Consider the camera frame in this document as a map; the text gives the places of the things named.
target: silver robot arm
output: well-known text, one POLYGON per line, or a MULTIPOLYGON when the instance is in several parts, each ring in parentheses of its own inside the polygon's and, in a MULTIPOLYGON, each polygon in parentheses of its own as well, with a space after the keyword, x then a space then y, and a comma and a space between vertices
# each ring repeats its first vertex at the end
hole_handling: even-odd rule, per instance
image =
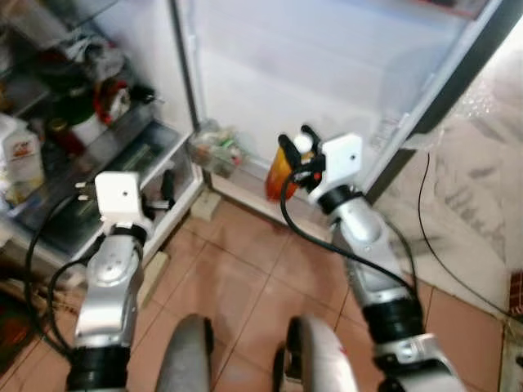
MULTIPOLYGON (((299 183, 307 188, 310 203, 319 205, 330 216, 333 245, 401 276, 385 221, 362 193, 347 185, 360 170, 362 140, 349 134, 320 143, 309 127, 302 127, 302 131, 315 142, 313 161, 317 159, 318 164, 310 162, 309 176, 304 178, 302 174, 299 183)), ((281 142, 280 146, 291 167, 299 169, 300 161, 292 146, 281 142)), ((374 342, 374 363, 386 378, 380 392, 466 391, 436 337, 425 332, 418 298, 385 274, 349 258, 344 261, 374 342)))
POLYGON ((143 247, 153 226, 142 211, 136 173, 105 171, 95 185, 106 238, 87 265, 67 390, 118 392, 125 391, 143 247))

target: orange bottle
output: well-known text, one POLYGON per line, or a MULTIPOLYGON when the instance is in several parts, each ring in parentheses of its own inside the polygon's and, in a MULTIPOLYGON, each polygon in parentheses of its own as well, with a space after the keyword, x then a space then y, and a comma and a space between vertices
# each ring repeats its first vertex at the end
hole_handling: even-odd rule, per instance
MULTIPOLYGON (((302 162, 312 157, 312 138, 304 133, 297 135, 293 139, 299 153, 302 155, 302 162)), ((287 177, 291 174, 291 167, 288 165, 285 153, 281 147, 276 152, 275 159, 270 167, 269 174, 265 180, 265 191, 267 200, 272 202, 279 202, 282 188, 287 177)), ((290 184, 285 194, 285 199, 289 200, 294 192, 296 192, 297 185, 290 184)))

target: bottle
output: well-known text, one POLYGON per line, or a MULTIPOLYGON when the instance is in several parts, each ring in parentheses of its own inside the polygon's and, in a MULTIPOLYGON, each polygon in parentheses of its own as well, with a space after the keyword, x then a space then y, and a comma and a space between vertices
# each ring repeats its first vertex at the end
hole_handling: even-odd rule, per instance
MULTIPOLYGON (((310 136, 301 133, 294 137, 293 143, 298 152, 302 155, 302 162, 312 158, 312 138, 310 136)), ((284 182, 291 172, 291 167, 288 165, 287 159, 285 158, 285 152, 281 147, 279 147, 265 181, 267 200, 279 202, 284 182)), ((296 184, 289 184, 287 193, 285 194, 285 199, 289 200, 294 192, 296 192, 296 189, 296 184)))

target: white carton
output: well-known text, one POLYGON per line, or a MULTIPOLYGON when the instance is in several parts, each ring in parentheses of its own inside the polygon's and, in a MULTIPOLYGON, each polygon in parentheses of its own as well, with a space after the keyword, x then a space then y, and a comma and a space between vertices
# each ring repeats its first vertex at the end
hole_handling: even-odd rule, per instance
POLYGON ((0 114, 0 193, 11 205, 22 203, 44 181, 40 143, 26 127, 0 114))

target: floor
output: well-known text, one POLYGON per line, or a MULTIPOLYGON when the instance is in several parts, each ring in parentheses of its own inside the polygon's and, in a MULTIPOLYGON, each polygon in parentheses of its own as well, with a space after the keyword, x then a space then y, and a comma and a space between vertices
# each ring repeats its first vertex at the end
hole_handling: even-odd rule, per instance
MULTIPOLYGON (((141 310, 129 363, 128 389, 154 390, 173 328, 189 313, 212 319, 216 392, 270 391, 275 348, 291 316, 310 313, 335 329, 360 390, 376 391, 371 341, 339 257, 288 229, 222 202, 212 222, 189 218, 168 241, 171 256, 153 300, 141 310)), ((421 300, 434 332, 473 392, 498 390, 502 325, 425 283, 421 300)), ((74 317, 59 324, 71 338, 74 317)), ((34 341, 0 380, 0 392, 64 390, 67 363, 34 341)))

